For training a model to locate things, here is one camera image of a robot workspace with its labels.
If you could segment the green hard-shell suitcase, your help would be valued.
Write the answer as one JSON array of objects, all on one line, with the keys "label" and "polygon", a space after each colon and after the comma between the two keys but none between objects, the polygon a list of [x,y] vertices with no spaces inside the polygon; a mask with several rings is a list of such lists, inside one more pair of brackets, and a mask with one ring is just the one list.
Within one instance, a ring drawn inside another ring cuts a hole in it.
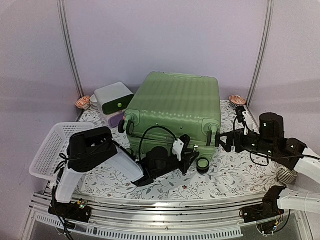
[{"label": "green hard-shell suitcase", "polygon": [[213,158],[221,124],[216,78],[153,71],[126,108],[118,131],[127,135],[137,160],[140,143],[142,154],[156,146],[169,151],[174,138],[187,134],[188,148],[199,152],[197,161]]}]

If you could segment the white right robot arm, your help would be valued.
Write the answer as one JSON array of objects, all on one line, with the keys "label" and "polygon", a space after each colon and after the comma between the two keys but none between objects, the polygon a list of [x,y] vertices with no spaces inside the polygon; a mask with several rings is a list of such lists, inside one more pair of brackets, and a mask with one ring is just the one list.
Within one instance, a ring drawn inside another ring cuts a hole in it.
[{"label": "white right robot arm", "polygon": [[[249,129],[244,107],[235,109],[236,120],[243,128],[215,135],[215,146],[226,152],[235,148],[236,153],[248,152],[252,155],[276,162],[291,171],[305,175],[315,182],[320,181],[320,158],[296,138],[286,138],[282,116],[266,112],[259,116],[259,131]],[[257,214],[269,218],[284,213],[284,210],[298,210],[311,213],[320,212],[320,196],[315,193],[293,192],[283,186],[273,186],[262,199],[262,203],[243,209],[243,215]]]}]

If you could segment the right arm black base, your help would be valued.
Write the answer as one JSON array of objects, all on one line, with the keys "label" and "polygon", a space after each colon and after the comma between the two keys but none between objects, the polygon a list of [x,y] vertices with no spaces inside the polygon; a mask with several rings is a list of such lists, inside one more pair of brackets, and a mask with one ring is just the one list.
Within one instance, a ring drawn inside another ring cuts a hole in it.
[{"label": "right arm black base", "polygon": [[278,207],[277,200],[284,189],[283,186],[272,186],[264,195],[262,203],[243,207],[241,212],[244,222],[251,223],[283,215],[285,211]]}]

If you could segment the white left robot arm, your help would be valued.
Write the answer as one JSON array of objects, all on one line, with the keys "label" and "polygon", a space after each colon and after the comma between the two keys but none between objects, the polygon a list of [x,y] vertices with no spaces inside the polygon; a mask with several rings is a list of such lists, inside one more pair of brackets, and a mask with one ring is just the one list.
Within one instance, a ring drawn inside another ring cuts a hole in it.
[{"label": "white left robot arm", "polygon": [[63,216],[74,213],[72,195],[82,176],[107,162],[120,171],[137,187],[150,185],[159,177],[175,170],[186,174],[199,157],[197,150],[189,149],[190,137],[187,134],[175,137],[170,150],[163,146],[153,147],[142,154],[142,143],[138,147],[138,157],[129,153],[113,140],[108,127],[94,128],[73,134],[69,139],[67,153],[60,153],[64,160],[61,170],[56,170],[56,187],[53,196],[55,209]]}]

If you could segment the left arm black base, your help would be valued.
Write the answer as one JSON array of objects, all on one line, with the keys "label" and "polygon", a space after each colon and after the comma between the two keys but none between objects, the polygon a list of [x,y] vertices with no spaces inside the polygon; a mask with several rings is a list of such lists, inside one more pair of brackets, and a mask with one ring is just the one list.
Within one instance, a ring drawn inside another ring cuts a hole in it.
[{"label": "left arm black base", "polygon": [[88,206],[88,201],[79,199],[76,202],[60,203],[52,200],[48,213],[59,216],[62,219],[88,223],[91,217],[92,208]]}]

